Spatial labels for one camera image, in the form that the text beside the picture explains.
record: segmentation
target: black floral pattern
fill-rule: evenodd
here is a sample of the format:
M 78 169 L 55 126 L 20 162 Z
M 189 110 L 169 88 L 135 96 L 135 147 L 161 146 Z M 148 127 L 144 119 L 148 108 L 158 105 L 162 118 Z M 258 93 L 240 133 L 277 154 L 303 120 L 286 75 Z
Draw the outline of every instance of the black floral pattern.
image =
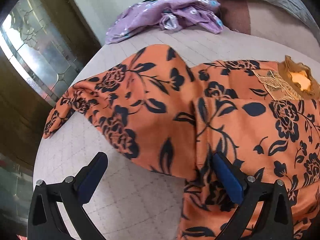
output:
M 230 114 L 231 112 L 237 110 L 236 105 L 230 100 L 226 100 L 226 99 L 220 100 L 219 98 L 216 98 L 215 99 L 215 106 L 216 106 L 215 112 L 211 116 L 208 116 L 208 109 L 207 109 L 207 106 L 205 105 L 204 98 L 198 99 L 197 110 L 199 112 L 199 115 L 200 115 L 202 121 L 205 123 L 205 127 L 203 128 L 203 130 L 201 132 L 199 132 L 197 134 L 197 138 L 199 136 L 201 136 L 201 134 L 203 134 L 207 128 L 220 133 L 221 138 L 217 143 L 216 151 L 221 152 L 224 155 L 226 155 L 228 153 L 228 142 L 229 142 L 232 146 L 232 151 L 235 156 L 235 161 L 233 164 L 238 167 L 241 167 L 243 162 L 238 160 L 238 158 L 237 158 L 237 148 L 239 148 L 239 147 L 234 143 L 234 141 L 230 137 L 230 135 L 228 135 L 223 130 L 223 126 L 216 128 L 211 125 L 211 122 L 214 120 L 215 117 L 223 116 L 225 114 Z
M 176 52 L 173 48 L 169 47 L 168 53 L 167 53 L 167 61 L 172 60 L 173 58 L 176 58 Z
M 108 95 L 108 97 L 107 97 L 107 101 L 108 101 L 108 107 L 111 109 L 111 106 L 113 105 L 113 101 L 114 100 L 116 100 L 116 99 L 118 99 L 119 98 L 119 96 L 117 95 L 117 94 L 115 94 L 115 93 L 111 93 L 111 94 L 109 94 Z
M 261 146 L 261 143 L 263 142 L 263 140 L 267 139 L 268 136 L 265 136 L 261 139 L 261 141 L 259 142 L 258 145 L 256 145 L 253 150 L 254 151 L 257 151 L 257 154 L 264 154 L 264 150 L 263 150 L 263 147 Z
M 250 88 L 250 90 L 257 96 L 259 97 L 263 97 L 264 99 L 266 99 L 266 96 L 269 95 L 269 93 L 265 90 L 262 89 L 254 89 L 254 88 Z
M 66 115 L 66 117 L 61 118 L 61 123 L 60 123 L 60 125 L 65 124 L 65 122 L 68 121 L 69 118 L 70 118 L 74 113 L 75 113 L 75 110 L 74 110 L 74 109 L 70 109 L 69 112 L 68 112 L 68 114 Z
M 308 186 L 320 178 L 320 160 L 316 153 L 310 153 L 309 158 L 304 163 L 306 168 L 306 173 L 304 174 L 304 184 L 303 186 Z
M 187 228 L 185 231 L 182 232 L 181 237 L 184 239 L 188 239 L 187 236 L 191 237 L 215 237 L 215 233 L 207 227 L 193 227 Z
M 238 98 L 237 93 L 233 89 L 225 89 L 223 85 L 219 84 L 216 81 L 211 81 L 208 84 L 207 89 L 204 91 L 206 97 L 209 98 Z
M 69 93 L 69 90 L 67 90 L 60 99 L 60 106 L 63 105 L 72 105 L 72 102 L 75 101 L 77 98 L 79 98 L 82 94 L 82 91 L 80 90 L 74 90 L 73 93 Z
M 131 129 L 126 129 L 128 124 L 128 109 L 119 105 L 115 106 L 111 117 L 101 117 L 99 125 L 103 135 L 111 145 L 118 149 L 128 159 L 139 156 L 139 146 L 136 143 L 136 134 Z
M 95 86 L 95 90 L 101 90 L 102 93 L 113 92 L 117 90 L 123 81 L 127 65 L 119 64 L 111 68 L 107 74 Z
M 290 101 L 272 101 L 269 104 L 273 116 L 277 119 L 276 129 L 280 138 L 288 139 L 292 142 L 299 139 L 299 129 L 296 123 L 299 120 L 298 111 Z
M 174 156 L 174 150 L 171 143 L 171 138 L 168 138 L 166 142 L 163 144 L 160 154 L 159 154 L 159 167 L 160 171 L 155 169 L 154 167 L 150 167 L 151 171 L 155 173 L 172 175 L 171 174 L 171 165 Z
M 242 109 L 250 116 L 259 116 L 266 112 L 266 107 L 259 102 L 245 104 Z
M 303 234 L 306 232 L 307 232 L 307 230 L 301 230 L 301 229 L 297 230 L 293 235 L 293 239 L 297 239 L 297 240 L 301 239 Z
M 287 177 L 287 179 L 289 179 L 289 181 L 291 182 L 291 188 L 288 189 L 288 197 L 290 206 L 294 206 L 297 203 L 297 196 L 299 193 L 299 190 L 297 189 L 299 183 L 298 177 L 297 175 L 293 175 L 292 179 L 288 177 L 287 165 L 285 163 L 281 164 L 281 162 L 275 161 L 274 166 L 274 174 L 276 176 L 278 176 L 279 178 Z
M 185 112 L 178 113 L 173 120 L 178 121 L 178 122 L 188 122 L 191 125 L 196 126 L 195 116 L 192 114 L 185 113 Z
M 173 90 L 180 91 L 180 86 L 184 83 L 184 76 L 181 76 L 177 68 L 173 68 L 170 72 Z
M 300 148 L 304 156 L 307 156 L 307 144 L 303 141 L 300 141 Z
M 53 112 L 53 115 L 51 116 L 51 119 L 49 122 L 47 122 L 44 126 L 44 134 L 48 134 L 50 128 L 53 126 L 54 122 L 57 120 L 59 117 L 59 112 L 56 110 Z
M 83 98 L 77 98 L 72 102 L 73 109 L 75 109 L 81 114 L 86 114 L 90 106 L 96 105 L 98 105 L 98 102 L 95 99 L 90 99 L 89 101 L 86 101 Z
M 203 81 L 208 81 L 210 75 L 206 69 L 199 70 L 199 79 Z
M 225 212 L 230 212 L 236 207 L 220 181 L 210 182 L 209 189 L 210 194 L 205 200 L 206 205 L 219 205 L 220 210 Z
M 279 178 L 282 178 L 283 176 L 287 175 L 287 165 L 285 165 L 285 163 L 281 164 L 281 162 L 275 161 L 274 165 L 275 165 L 274 173 L 276 174 L 276 176 L 278 176 Z
M 229 75 L 230 70 L 244 69 L 248 76 L 254 76 L 253 69 L 260 69 L 260 63 L 255 60 L 238 60 L 225 61 L 225 69 L 221 71 L 221 75 Z

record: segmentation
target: gold lace trim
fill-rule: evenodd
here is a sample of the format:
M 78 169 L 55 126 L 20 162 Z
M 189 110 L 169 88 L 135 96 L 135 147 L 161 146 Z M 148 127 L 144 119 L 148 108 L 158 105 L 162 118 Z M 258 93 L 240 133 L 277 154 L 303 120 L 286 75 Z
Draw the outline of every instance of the gold lace trim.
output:
M 285 81 L 277 71 L 268 70 L 266 76 L 252 70 L 260 83 L 274 100 L 301 100 L 302 97 Z

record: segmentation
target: purple cloth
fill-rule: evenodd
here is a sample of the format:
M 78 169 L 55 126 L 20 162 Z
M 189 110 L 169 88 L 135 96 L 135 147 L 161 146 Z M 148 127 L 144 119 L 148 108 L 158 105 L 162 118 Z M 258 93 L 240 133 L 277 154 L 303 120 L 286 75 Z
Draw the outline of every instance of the purple cloth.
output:
M 199 24 L 212 33 L 220 33 L 223 24 L 215 15 L 219 6 L 214 0 L 158 0 L 134 4 L 109 28 L 106 44 L 126 40 L 146 26 L 156 24 L 162 30 L 174 31 Z

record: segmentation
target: orange floral dress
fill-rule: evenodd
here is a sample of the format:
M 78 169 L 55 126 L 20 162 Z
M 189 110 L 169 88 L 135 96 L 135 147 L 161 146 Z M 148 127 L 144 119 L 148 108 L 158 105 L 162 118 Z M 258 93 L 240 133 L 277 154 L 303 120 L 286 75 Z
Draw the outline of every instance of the orange floral dress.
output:
M 44 138 L 78 111 L 135 164 L 185 178 L 178 239 L 214 239 L 237 208 L 212 169 L 212 154 L 222 152 L 259 181 L 284 181 L 300 239 L 320 207 L 320 105 L 277 70 L 255 60 L 189 68 L 171 47 L 152 45 L 70 87 Z

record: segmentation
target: white flower print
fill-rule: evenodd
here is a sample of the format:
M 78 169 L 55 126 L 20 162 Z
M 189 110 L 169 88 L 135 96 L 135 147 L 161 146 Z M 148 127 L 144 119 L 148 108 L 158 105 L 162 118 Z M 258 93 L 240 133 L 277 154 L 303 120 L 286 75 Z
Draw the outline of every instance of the white flower print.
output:
M 191 14 L 198 14 L 198 11 L 196 9 L 193 9 L 190 11 Z
M 209 3 L 209 0 L 198 0 L 198 2 Z

